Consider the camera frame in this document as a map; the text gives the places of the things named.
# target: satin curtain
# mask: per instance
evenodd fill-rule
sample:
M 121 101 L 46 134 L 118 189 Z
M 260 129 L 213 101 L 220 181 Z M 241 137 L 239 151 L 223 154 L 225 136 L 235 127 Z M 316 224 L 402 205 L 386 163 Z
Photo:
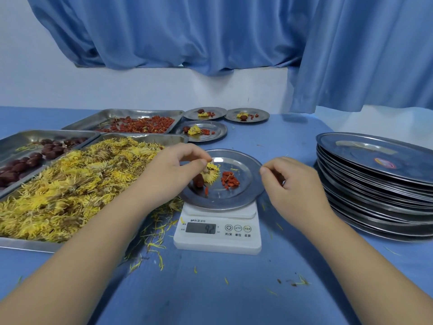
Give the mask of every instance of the satin curtain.
M 293 112 L 433 109 L 433 0 L 28 1 L 78 66 L 289 67 Z

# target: white wall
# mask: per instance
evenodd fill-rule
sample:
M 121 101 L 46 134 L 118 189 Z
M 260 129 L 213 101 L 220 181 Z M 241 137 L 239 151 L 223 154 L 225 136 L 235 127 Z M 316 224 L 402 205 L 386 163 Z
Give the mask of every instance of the white wall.
M 0 0 L 0 105 L 84 109 L 191 109 L 250 106 L 287 112 L 286 69 L 236 70 L 205 77 L 185 68 L 76 68 L 36 20 L 27 0 Z M 365 106 L 360 113 L 318 107 L 334 131 L 360 132 L 433 149 L 433 111 Z

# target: person's right arm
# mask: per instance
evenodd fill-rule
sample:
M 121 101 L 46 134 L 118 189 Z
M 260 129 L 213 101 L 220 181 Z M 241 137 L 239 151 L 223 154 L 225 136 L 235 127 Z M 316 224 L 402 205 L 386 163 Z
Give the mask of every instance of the person's right arm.
M 433 324 L 430 296 L 334 214 L 316 170 L 281 157 L 260 173 L 273 206 L 320 251 L 362 324 Z

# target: white scale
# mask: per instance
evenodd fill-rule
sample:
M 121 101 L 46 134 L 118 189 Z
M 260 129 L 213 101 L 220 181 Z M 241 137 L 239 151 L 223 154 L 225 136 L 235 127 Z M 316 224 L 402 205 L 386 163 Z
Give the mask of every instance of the white scale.
M 180 250 L 257 255 L 262 250 L 257 203 L 229 211 L 185 203 L 174 242 Z

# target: person's left hand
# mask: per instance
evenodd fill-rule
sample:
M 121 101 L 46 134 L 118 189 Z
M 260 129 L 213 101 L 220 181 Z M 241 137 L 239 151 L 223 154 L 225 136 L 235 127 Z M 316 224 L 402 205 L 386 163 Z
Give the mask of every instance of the person's left hand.
M 180 165 L 182 161 L 190 162 Z M 160 151 L 135 185 L 142 185 L 148 201 L 158 207 L 176 197 L 211 161 L 210 155 L 200 147 L 179 143 Z

